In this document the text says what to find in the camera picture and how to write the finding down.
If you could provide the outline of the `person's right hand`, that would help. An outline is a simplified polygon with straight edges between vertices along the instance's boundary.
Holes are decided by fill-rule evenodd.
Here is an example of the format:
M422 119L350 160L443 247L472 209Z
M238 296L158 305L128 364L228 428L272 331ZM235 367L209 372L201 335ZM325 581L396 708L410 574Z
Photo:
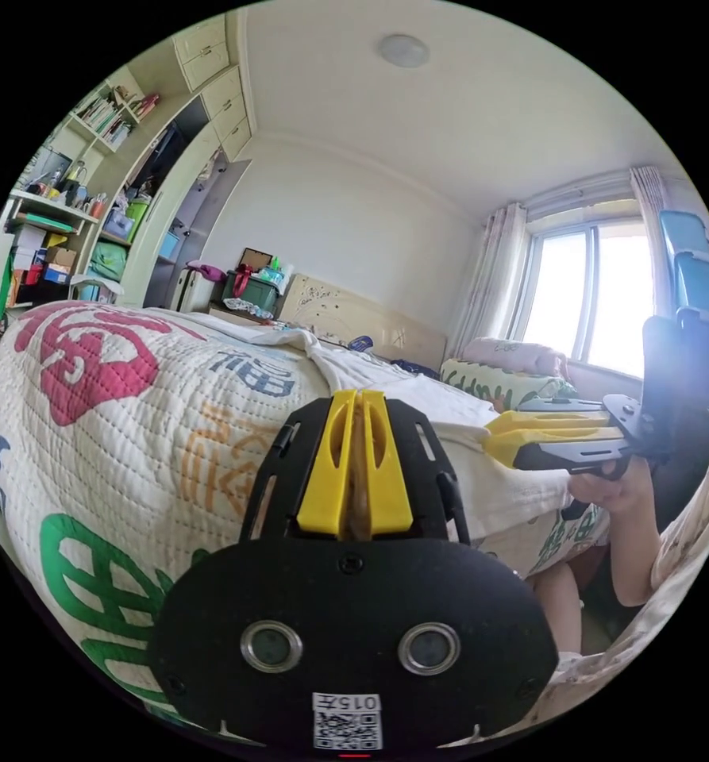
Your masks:
M580 473L568 479L568 491L580 502L594 504L612 516L635 516L640 513L655 517L654 490L646 459L632 456L618 479L609 479L618 468L611 461L599 474Z

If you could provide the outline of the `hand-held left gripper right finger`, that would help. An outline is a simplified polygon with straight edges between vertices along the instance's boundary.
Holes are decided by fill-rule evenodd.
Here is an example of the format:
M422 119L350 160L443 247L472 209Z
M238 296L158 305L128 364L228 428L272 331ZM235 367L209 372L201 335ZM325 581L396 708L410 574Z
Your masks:
M371 531L408 531L413 514L387 410L380 391L362 393L364 481Z

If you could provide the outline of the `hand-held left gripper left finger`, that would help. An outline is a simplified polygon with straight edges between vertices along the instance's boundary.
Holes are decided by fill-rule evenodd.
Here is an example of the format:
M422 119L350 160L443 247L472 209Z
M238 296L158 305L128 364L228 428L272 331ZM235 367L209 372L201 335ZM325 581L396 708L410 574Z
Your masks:
M355 413L355 390L338 391L330 405L309 479L296 514L304 533L343 534L349 503Z

